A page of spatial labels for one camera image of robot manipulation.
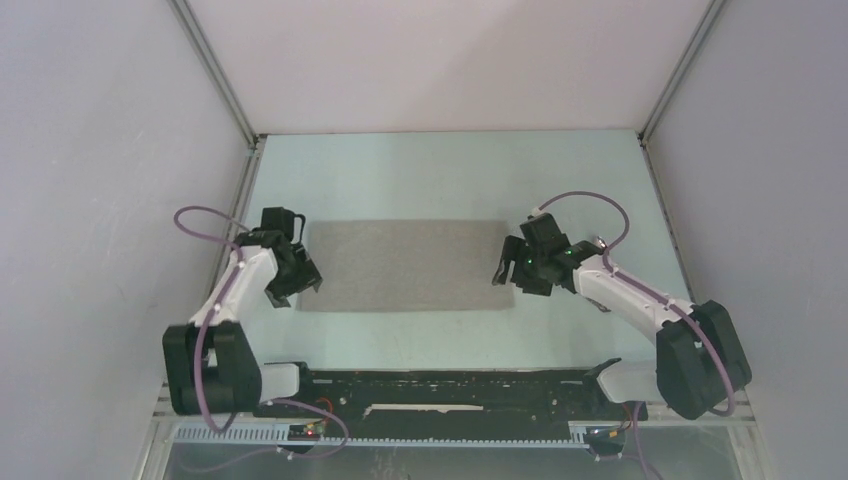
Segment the grey cloth napkin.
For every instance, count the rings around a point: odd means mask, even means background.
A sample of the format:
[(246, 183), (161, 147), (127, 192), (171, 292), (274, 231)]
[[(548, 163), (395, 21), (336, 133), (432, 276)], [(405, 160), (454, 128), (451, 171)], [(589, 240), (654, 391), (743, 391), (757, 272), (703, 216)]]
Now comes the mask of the grey cloth napkin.
[(513, 291), (491, 283), (506, 223), (491, 220), (322, 221), (307, 250), (323, 282), (303, 312), (501, 311)]

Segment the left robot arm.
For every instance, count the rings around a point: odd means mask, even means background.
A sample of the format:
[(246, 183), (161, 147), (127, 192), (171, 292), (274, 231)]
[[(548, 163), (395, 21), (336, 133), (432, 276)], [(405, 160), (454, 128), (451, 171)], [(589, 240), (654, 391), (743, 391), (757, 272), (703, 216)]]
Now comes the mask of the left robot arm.
[(183, 416), (249, 412), (264, 397), (277, 397), (292, 416), (316, 403), (315, 388), (301, 379), (280, 384), (285, 367), (262, 366), (244, 321), (262, 299), (274, 308), (316, 291), (322, 276), (304, 244), (306, 217), (284, 207), (266, 207), (258, 226), (240, 228), (234, 239), (218, 238), (229, 256), (226, 269), (200, 309), (162, 336), (173, 410)]

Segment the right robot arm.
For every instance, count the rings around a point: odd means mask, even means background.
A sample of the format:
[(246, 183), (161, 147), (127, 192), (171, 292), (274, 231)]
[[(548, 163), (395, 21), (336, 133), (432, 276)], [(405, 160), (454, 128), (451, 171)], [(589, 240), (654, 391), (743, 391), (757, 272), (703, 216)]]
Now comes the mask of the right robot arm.
[(529, 217), (520, 230), (505, 237), (493, 284), (511, 283), (544, 297), (562, 288), (617, 315), (654, 348), (651, 360), (612, 359), (590, 371), (581, 402), (591, 416), (606, 418), (621, 403), (662, 401), (695, 420), (718, 414), (720, 403), (733, 402), (751, 382), (749, 362), (722, 304), (695, 304), (642, 283), (615, 264), (607, 249), (571, 242), (548, 213)]

